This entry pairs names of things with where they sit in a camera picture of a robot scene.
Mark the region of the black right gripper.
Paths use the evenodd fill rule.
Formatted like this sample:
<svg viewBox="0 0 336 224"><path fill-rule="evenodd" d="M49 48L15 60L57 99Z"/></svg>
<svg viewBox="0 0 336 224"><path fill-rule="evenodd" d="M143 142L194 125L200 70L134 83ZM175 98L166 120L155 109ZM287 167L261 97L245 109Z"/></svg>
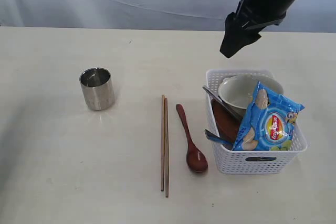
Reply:
<svg viewBox="0 0 336 224"><path fill-rule="evenodd" d="M261 38L267 26L279 25L295 0L240 0L235 13L225 19L220 53L231 58L243 47Z"/></svg>

